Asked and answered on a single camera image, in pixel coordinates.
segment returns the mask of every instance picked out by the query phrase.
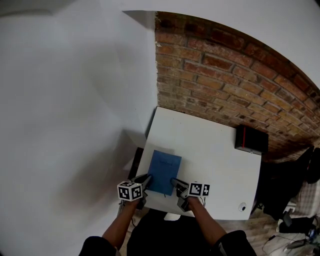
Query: person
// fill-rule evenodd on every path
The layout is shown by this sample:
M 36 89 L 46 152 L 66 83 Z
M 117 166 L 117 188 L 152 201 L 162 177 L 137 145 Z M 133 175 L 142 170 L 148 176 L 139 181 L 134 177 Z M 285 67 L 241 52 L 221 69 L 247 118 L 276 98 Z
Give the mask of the person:
M 195 218 L 181 216 L 164 220 L 166 212 L 150 209 L 133 229 L 127 243 L 127 255 L 208 255 L 256 256 L 245 232 L 226 231 L 210 216 L 197 197 L 187 198 Z M 83 243 L 79 256 L 120 255 L 130 221 L 139 200 L 127 202 L 102 237 L 91 236 Z

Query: red stripe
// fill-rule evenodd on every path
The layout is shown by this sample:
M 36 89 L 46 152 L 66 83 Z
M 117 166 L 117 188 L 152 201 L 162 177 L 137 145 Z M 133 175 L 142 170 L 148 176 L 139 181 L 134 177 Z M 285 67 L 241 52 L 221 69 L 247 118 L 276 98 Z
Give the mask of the red stripe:
M 246 139 L 246 127 L 243 128 L 243 141 L 242 141 L 242 147 L 245 147 L 245 139 Z

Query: black sleeve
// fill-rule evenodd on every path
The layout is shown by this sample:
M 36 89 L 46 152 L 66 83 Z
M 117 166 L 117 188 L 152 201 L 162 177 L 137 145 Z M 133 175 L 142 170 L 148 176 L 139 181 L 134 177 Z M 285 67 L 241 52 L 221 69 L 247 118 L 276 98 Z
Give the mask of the black sleeve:
M 221 237 L 211 249 L 211 254 L 217 256 L 257 256 L 247 240 L 246 233 L 242 230 Z
M 108 240 L 100 236 L 90 236 L 84 241 L 79 256 L 114 256 L 116 252 L 116 248 Z

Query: blue notebook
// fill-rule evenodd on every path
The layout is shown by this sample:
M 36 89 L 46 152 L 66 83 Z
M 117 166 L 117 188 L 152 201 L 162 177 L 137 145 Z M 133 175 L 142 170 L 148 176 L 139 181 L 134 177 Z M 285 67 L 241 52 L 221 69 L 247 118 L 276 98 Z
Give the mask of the blue notebook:
M 171 196 L 174 186 L 170 180 L 177 178 L 180 163 L 181 156 L 155 150 L 148 171 L 148 174 L 152 175 L 152 183 L 148 190 Z

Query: black box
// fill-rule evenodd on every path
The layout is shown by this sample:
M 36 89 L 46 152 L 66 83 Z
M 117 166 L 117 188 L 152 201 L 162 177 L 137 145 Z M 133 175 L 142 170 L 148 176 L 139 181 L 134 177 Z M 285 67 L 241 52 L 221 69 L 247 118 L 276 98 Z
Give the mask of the black box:
M 268 145 L 269 135 L 267 133 L 244 125 L 236 128 L 235 149 L 261 156 L 268 152 Z

